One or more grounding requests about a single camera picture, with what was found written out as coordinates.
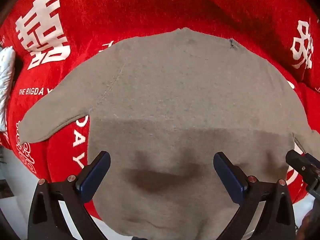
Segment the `person's right hand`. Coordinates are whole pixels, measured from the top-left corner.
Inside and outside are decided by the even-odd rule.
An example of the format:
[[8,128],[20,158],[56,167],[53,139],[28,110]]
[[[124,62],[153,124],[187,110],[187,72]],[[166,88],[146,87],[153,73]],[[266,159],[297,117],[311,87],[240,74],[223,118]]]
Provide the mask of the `person's right hand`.
[[319,207],[313,207],[311,211],[303,218],[299,227],[296,239],[319,240]]

